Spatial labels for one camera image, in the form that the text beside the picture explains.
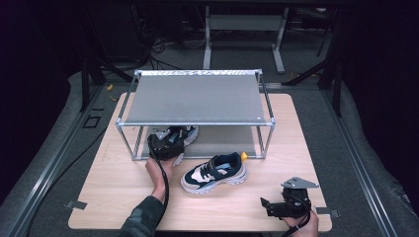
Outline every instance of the wooden tabletop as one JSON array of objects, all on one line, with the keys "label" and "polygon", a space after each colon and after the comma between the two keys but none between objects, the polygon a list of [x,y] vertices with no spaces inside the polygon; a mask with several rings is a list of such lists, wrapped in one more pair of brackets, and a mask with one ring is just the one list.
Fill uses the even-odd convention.
[{"label": "wooden tabletop", "polygon": [[[169,205],[157,230],[263,232],[289,229],[279,218],[267,215],[260,198],[283,202],[281,183],[294,176],[316,184],[318,180],[292,98],[285,94],[270,94],[269,97],[277,125],[267,158],[244,162],[249,174],[244,183],[222,184],[205,195],[188,194],[180,180],[186,172],[208,159],[184,159],[174,168]],[[80,193],[78,200],[86,202],[87,206],[74,208],[68,221],[73,229],[120,229],[131,211],[153,190],[145,161],[131,161],[115,126],[123,101],[124,96]],[[308,189],[308,195],[312,206],[326,206],[321,189]],[[319,215],[319,231],[331,228],[330,217]]]}]

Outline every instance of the dark sneaker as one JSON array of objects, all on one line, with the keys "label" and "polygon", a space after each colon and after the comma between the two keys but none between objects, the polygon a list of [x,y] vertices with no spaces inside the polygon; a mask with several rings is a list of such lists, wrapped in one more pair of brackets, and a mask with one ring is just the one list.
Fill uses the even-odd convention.
[{"label": "dark sneaker", "polygon": [[166,153],[164,153],[167,155],[163,154],[163,157],[160,157],[160,159],[166,160],[168,158],[171,158],[165,157],[171,156],[171,150],[173,150],[173,153],[176,154],[179,154],[179,152],[181,152],[174,163],[174,165],[176,166],[182,162],[182,159],[184,157],[184,148],[181,147],[191,144],[197,138],[199,128],[197,126],[169,126],[165,130],[155,130],[154,133],[157,139],[154,139],[154,142],[151,145],[152,147],[154,147],[153,154],[163,154],[162,150],[167,151]]},{"label": "dark sneaker", "polygon": [[183,188],[192,194],[205,194],[221,183],[238,185],[247,179],[246,167],[236,152],[229,155],[217,155],[207,163],[201,164],[181,180]]}]

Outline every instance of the shoelace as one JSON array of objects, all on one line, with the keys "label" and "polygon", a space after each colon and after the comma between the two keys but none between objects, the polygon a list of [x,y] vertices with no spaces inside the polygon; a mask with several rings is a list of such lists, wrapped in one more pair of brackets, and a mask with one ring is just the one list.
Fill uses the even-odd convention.
[{"label": "shoelace", "polygon": [[202,178],[211,178],[209,163],[206,163],[201,167],[201,177]]}]

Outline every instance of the human arm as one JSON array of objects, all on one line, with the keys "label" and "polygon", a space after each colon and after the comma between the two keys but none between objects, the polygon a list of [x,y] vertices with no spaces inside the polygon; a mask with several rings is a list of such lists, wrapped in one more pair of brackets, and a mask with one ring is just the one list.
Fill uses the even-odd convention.
[{"label": "human arm", "polygon": [[[169,182],[172,179],[175,160],[173,158],[168,161],[160,161]],[[154,159],[148,159],[145,163],[145,168],[151,178],[154,189],[151,195],[146,197],[126,219],[120,236],[154,236],[158,221],[164,213],[162,202],[165,199],[166,186],[161,169]]]}]

